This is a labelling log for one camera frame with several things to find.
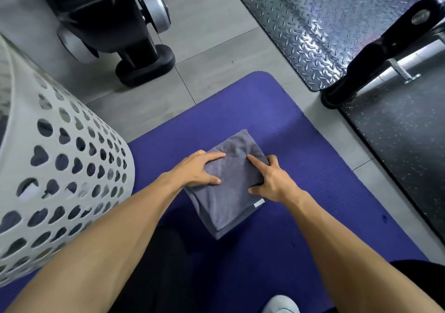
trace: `gray floor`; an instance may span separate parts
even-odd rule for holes
[[[42,0],[2,0],[0,32],[87,103],[126,141],[253,71],[271,73],[426,256],[445,265],[444,246],[341,115],[322,107],[318,94],[306,88],[241,1],[165,1],[172,27],[155,38],[173,49],[176,67],[131,90],[114,76],[118,61],[115,55],[105,55],[93,66],[84,66],[66,54],[54,34],[48,34],[58,22]],[[25,25],[36,28],[28,30]]]

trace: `white shoe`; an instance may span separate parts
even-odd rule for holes
[[[291,298],[278,295],[267,302],[262,313],[300,313],[300,310]]]

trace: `white laundry basket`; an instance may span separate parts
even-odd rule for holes
[[[1,35],[0,121],[4,286],[128,198],[134,162],[122,137]]]

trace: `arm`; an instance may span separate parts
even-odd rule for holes
[[[37,273],[7,313],[107,312],[173,198],[186,184],[219,184],[204,164],[224,156],[198,151],[96,220]]]
[[[264,176],[249,189],[283,203],[308,242],[323,283],[340,312],[442,312],[425,292],[327,213],[280,168],[248,159]]]

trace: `finger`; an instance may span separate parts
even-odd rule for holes
[[[205,174],[206,174],[206,180],[207,180],[208,184],[221,184],[221,180],[218,177],[212,176],[207,173],[205,173]]]
[[[252,155],[248,155],[248,160],[261,172],[263,175],[266,173],[267,165],[261,162],[258,158]]]
[[[262,185],[259,185],[257,187],[250,187],[248,192],[252,195],[260,195],[261,196],[261,191],[262,191]]]
[[[223,158],[226,156],[224,152],[208,152],[206,153],[206,162],[214,161],[215,159]]]
[[[278,164],[278,158],[275,155],[269,155],[266,156],[266,158],[269,160],[270,166],[275,166],[275,167],[279,167],[280,165]]]

